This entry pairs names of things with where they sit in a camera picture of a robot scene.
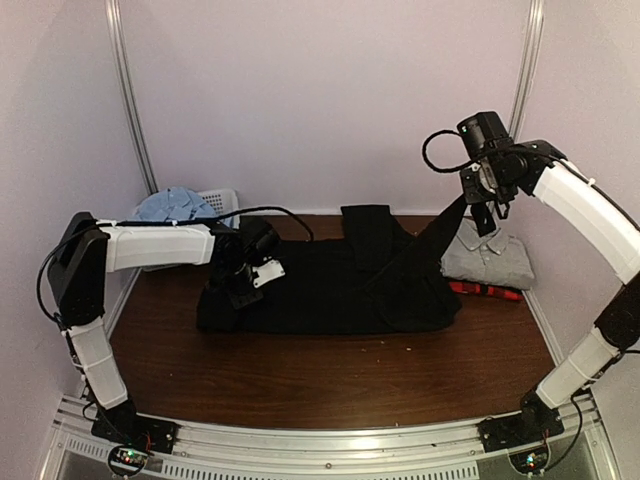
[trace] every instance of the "white laundry basket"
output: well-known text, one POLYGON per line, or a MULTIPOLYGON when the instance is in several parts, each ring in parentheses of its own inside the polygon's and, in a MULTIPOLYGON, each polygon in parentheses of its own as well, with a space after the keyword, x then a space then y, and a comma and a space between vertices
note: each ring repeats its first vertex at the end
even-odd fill
MULTIPOLYGON (((238 196, 234 190, 230 188, 221 188, 220 190, 206 190, 198 192, 205 202, 213 207, 218 215, 231 213, 238 210, 238 196)), ((236 216, 231 219, 231 227, 238 228, 240 226, 240 217, 236 216)))

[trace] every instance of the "perforated metal vent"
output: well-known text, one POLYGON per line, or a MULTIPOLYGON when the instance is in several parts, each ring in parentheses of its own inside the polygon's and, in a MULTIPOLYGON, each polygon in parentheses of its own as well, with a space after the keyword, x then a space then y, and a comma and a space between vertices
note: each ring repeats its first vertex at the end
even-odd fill
POLYGON ((67 450, 96 460, 107 460, 109 449, 91 440, 70 437, 67 442, 67 450))
MULTIPOLYGON (((290 480, 290 476, 269 474, 242 474, 229 473, 220 469, 200 467, 181 462, 165 461, 162 466, 162 474, 165 478, 176 480, 290 480)), ((441 468, 430 468, 411 474, 392 474, 387 476, 373 475, 345 475, 341 478, 353 478, 353 480, 479 480, 478 467, 475 462, 466 462, 441 468)))

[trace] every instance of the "black garment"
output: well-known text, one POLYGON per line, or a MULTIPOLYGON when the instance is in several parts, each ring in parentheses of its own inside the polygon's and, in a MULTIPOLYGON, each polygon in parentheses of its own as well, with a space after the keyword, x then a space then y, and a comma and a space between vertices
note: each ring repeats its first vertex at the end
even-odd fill
POLYGON ((388 206, 343 207, 344 240, 282 242, 274 258, 286 275, 262 287, 262 300, 237 311, 229 322, 228 312, 207 309, 203 293, 199 317, 206 314, 213 330, 284 334, 445 328, 461 305, 439 261, 465 209, 460 197, 413 237, 388 206))

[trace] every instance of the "blue cloth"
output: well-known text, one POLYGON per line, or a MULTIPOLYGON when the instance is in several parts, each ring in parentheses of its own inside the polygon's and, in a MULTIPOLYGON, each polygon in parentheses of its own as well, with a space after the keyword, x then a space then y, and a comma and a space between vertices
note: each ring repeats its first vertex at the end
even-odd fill
MULTIPOLYGON (((143 222, 170 222, 173 220, 193 220, 195 218, 217 217, 221 213, 209 205, 193 190, 184 187, 171 187, 154 193, 142 201, 131 220, 143 222)), ((232 219, 224 220, 227 226, 232 219)))

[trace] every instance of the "gray folded shirt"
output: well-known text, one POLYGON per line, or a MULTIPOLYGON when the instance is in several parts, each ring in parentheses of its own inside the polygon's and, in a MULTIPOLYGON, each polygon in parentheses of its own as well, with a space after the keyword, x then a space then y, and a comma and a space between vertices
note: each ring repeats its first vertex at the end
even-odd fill
POLYGON ((455 280, 528 290, 535 276, 520 240, 498 228, 478 236, 473 220, 464 219, 442 257, 442 273, 455 280))

